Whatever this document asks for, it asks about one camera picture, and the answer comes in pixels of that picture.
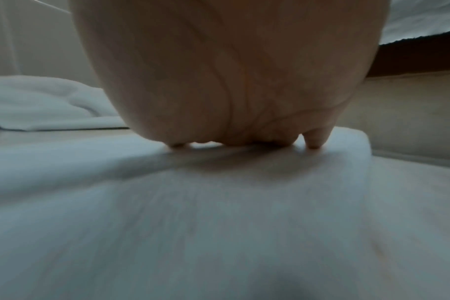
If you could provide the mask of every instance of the skin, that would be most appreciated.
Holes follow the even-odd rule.
[[[70,0],[127,124],[168,145],[310,148],[378,49],[388,0]]]

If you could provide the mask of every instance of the brown wooden surface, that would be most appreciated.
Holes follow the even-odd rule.
[[[380,47],[369,77],[450,71],[450,32]]]

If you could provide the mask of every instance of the white fabric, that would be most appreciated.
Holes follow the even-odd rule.
[[[360,299],[365,134],[215,146],[0,147],[0,300]]]
[[[126,128],[100,88],[58,78],[0,77],[0,128]]]
[[[450,0],[393,0],[381,44],[450,31]]]

